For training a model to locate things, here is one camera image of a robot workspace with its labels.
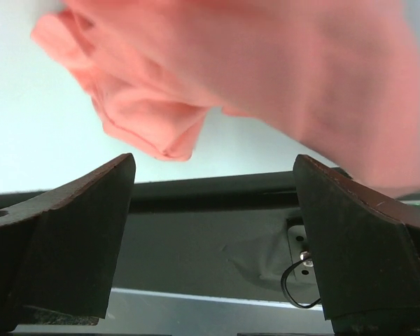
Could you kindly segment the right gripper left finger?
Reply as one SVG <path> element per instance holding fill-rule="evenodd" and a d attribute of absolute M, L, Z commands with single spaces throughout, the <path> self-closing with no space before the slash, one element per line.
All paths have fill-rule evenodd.
<path fill-rule="evenodd" d="M 123 154 L 0 209 L 0 331 L 94 326 L 106 316 L 135 171 Z"/>

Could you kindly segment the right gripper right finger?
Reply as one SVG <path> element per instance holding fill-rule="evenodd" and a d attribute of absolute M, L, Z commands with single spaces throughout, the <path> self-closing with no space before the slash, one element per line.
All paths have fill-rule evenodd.
<path fill-rule="evenodd" d="M 420 209 L 299 155 L 293 176 L 336 333 L 420 333 Z"/>

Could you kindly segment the pink t shirt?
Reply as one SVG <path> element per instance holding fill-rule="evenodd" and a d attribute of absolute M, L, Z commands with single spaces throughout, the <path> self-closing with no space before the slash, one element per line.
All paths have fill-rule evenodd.
<path fill-rule="evenodd" d="M 420 190 L 420 49 L 400 1 L 66 1 L 31 38 L 105 133 L 186 161 L 209 109 L 390 197 Z"/>

